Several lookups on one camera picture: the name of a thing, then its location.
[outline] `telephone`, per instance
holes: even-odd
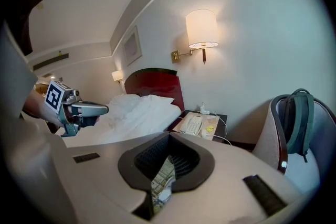
[[[201,116],[189,116],[184,120],[181,126],[180,132],[190,135],[198,135],[202,127],[202,117]]]

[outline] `bed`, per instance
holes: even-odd
[[[113,97],[109,113],[95,126],[82,128],[76,136],[64,137],[67,147],[99,145],[129,140],[164,131],[184,111],[177,71],[147,68],[125,81],[127,94]],[[60,128],[56,134],[64,133]]]

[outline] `framed picture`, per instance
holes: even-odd
[[[122,43],[127,66],[142,56],[138,28],[135,26]]]

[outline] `white duvet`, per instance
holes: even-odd
[[[171,105],[172,101],[155,95],[119,95],[107,105],[109,113],[102,115],[95,126],[82,128],[76,136],[63,140],[67,147],[77,147],[108,144],[163,131],[181,114],[177,106]]]

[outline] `red headboard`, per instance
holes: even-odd
[[[162,68],[146,68],[134,72],[125,81],[125,90],[128,94],[145,96],[149,94],[174,98],[173,105],[181,111],[184,103],[180,80],[177,71]]]

